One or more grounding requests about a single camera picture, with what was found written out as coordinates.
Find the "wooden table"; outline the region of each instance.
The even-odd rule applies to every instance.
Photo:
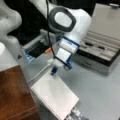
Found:
[[[0,120],[40,120],[19,66],[0,72]]]

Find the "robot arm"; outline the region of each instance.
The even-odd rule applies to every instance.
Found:
[[[47,18],[46,1],[30,1]],[[82,9],[73,10],[49,3],[49,26],[56,31],[65,33],[60,41],[56,58],[52,60],[54,65],[52,74],[55,74],[59,67],[64,66],[64,63],[69,69],[72,69],[70,57],[80,47],[80,42],[87,34],[91,21],[90,15]]]

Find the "black cable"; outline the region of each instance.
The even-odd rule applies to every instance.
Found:
[[[48,3],[48,0],[46,0],[46,4],[47,4],[47,24],[48,24],[47,35],[48,35],[49,46],[51,47],[51,50],[52,50],[52,53],[53,53],[53,57],[55,58],[55,52],[53,50],[52,42],[50,40],[50,34],[49,34],[49,3]]]
[[[53,57],[55,59],[58,59],[60,62],[62,62],[65,66],[67,66],[70,69],[70,66],[67,63],[63,62],[61,59],[56,57],[55,52],[53,50],[53,46],[52,46],[52,42],[50,40],[50,34],[49,34],[49,3],[48,3],[48,0],[46,0],[46,4],[47,4],[47,24],[48,24],[48,26],[47,26],[47,35],[48,35],[49,46],[51,47],[51,50],[52,50],[52,53],[53,53]]]

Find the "table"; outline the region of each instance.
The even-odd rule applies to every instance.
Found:
[[[0,72],[0,120],[40,120],[19,66]]]
[[[109,13],[109,16],[106,15],[106,17],[110,17],[110,14],[111,16],[120,14],[118,11],[112,11],[109,6],[98,5],[97,7],[99,10],[98,12],[101,15],[99,18],[102,17],[102,14],[103,17],[105,16],[105,10],[108,10],[107,13]],[[120,27],[117,26],[117,28],[114,28],[116,23],[113,23],[112,29],[110,29],[111,27],[109,25],[115,19],[114,17],[110,18],[110,20],[107,19],[108,23],[107,20],[105,20],[104,23],[104,20],[101,18],[100,21],[102,21],[102,26],[99,28],[100,24],[95,24],[94,26],[91,26],[90,30],[116,39],[120,38]],[[51,56],[51,54],[42,54],[31,64],[26,64],[22,68],[26,80],[29,81],[36,76],[46,66],[46,61],[50,59]],[[84,68],[75,62],[73,62],[73,69],[71,71],[65,72],[60,68],[58,74],[69,88],[80,98],[77,108],[85,117],[90,120],[118,120],[120,117],[120,64],[118,64],[109,76]],[[41,76],[42,74],[30,82],[29,86],[33,85]],[[45,108],[43,108],[42,111],[41,115],[43,117],[41,120],[55,119],[51,117],[52,114]]]

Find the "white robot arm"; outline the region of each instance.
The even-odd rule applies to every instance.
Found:
[[[47,19],[47,0],[30,0]],[[61,66],[72,69],[70,57],[80,47],[80,41],[85,37],[91,24],[91,16],[82,9],[73,10],[62,6],[49,5],[49,26],[64,32],[60,41],[60,48],[55,59],[52,60],[52,74]]]
[[[0,0],[0,42],[5,44],[20,65],[27,60],[21,51],[18,39],[8,34],[21,24],[22,18],[20,14],[9,8],[4,0]]]

